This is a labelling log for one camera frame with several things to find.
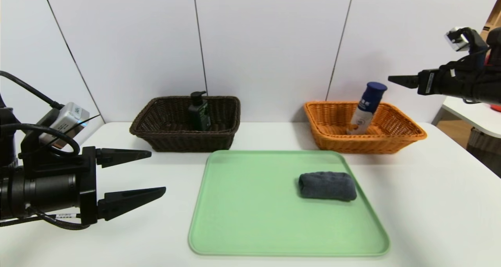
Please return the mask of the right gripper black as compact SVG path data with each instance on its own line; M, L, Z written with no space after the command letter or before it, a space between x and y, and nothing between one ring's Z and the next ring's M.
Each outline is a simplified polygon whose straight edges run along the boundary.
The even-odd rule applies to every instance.
M415 89L423 96L444 95L466 99L465 81L456 74L455 69L428 69L418 76L388 76L388 81L397 85Z

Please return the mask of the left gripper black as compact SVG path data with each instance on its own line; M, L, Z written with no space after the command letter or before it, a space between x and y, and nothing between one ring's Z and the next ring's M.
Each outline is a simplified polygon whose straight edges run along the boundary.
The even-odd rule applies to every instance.
M25 169L25 215L36 215L54 226L76 226L50 217L47 212L80 208L79 226L91 226L97 220L110 221L161 198L166 187L109 192L97 204L96 164L102 168L147 159L147 150L84 147L74 157L48 157L32 171Z

